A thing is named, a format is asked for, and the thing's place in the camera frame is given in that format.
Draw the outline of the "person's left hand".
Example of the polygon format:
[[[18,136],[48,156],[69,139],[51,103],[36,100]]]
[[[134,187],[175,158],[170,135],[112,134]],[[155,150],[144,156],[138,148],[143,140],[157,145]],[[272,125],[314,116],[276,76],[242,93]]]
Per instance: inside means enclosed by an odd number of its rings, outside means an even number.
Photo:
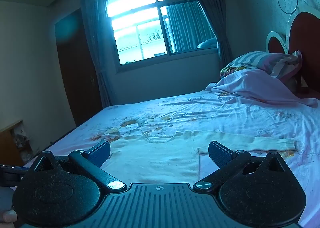
[[[17,214],[14,210],[5,211],[2,214],[3,221],[0,223],[0,228],[14,228],[17,221]]]

